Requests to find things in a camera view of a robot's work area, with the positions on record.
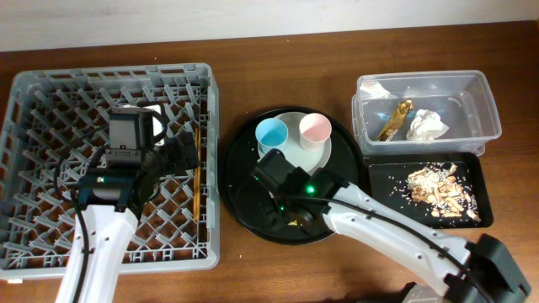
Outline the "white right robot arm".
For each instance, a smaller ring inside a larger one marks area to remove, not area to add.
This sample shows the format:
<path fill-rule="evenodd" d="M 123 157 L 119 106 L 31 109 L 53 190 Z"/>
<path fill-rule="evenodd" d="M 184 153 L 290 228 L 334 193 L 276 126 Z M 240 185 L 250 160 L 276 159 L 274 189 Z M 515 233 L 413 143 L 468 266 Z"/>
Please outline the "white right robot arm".
<path fill-rule="evenodd" d="M 253 172 L 280 210 L 320 203 L 331 231 L 374 248 L 418 275 L 446 302 L 523 302 L 531 287 L 508 248 L 488 234 L 476 243 L 433 230 L 374 200 L 357 185 L 319 168 Z"/>

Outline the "brown gold snack wrapper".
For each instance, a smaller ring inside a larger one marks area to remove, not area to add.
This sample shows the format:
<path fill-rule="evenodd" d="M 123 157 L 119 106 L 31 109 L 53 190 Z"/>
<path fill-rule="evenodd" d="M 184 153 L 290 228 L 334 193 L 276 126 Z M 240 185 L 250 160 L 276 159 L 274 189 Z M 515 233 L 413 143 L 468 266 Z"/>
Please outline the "brown gold snack wrapper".
<path fill-rule="evenodd" d="M 407 119 L 408 113 L 413 109 L 414 106 L 410 98 L 400 102 L 389 116 L 389 119 L 383 126 L 376 140 L 390 141 L 403 126 L 405 120 Z"/>

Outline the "food scraps and rice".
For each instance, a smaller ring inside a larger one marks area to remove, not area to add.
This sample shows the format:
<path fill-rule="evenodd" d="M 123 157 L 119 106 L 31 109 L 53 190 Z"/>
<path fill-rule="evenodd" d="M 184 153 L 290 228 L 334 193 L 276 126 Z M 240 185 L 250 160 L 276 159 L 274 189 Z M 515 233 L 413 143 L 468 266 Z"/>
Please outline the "food scraps and rice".
<path fill-rule="evenodd" d="M 472 192 L 472 185 L 466 177 L 459 177 L 456 163 L 427 162 L 421 169 L 406 178 L 389 179 L 397 184 L 389 196 L 401 198 L 408 205 L 426 207 L 425 216 L 437 218 L 457 218 L 459 221 L 482 221 L 478 213 L 478 202 Z"/>

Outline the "white tissue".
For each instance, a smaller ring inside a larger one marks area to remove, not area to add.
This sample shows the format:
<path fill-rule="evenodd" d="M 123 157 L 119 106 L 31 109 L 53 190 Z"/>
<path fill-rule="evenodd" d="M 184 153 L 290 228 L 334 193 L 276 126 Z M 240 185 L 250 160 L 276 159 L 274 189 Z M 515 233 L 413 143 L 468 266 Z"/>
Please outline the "white tissue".
<path fill-rule="evenodd" d="M 435 111 L 419 109 L 407 131 L 406 140 L 432 141 L 443 136 L 449 129 Z"/>

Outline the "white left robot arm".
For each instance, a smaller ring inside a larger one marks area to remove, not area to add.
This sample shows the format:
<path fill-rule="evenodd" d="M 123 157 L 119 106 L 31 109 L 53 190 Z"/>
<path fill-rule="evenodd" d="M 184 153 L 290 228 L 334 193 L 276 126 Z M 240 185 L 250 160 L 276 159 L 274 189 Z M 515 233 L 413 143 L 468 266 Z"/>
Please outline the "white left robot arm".
<path fill-rule="evenodd" d="M 148 144 L 107 146 L 106 166 L 91 166 L 72 188 L 75 236 L 58 302 L 110 302 L 120 266 L 153 187 L 165 175 L 196 169 L 197 138 L 182 131 Z"/>

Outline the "pink plastic cup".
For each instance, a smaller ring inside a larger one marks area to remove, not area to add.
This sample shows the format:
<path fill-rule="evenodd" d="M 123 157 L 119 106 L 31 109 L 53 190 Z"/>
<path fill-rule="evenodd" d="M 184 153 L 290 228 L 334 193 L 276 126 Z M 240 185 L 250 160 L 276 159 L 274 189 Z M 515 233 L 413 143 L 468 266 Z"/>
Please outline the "pink plastic cup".
<path fill-rule="evenodd" d="M 332 129 L 331 122 L 325 115 L 319 113 L 305 115 L 299 123 L 302 148 L 310 152 L 321 149 L 331 136 Z"/>

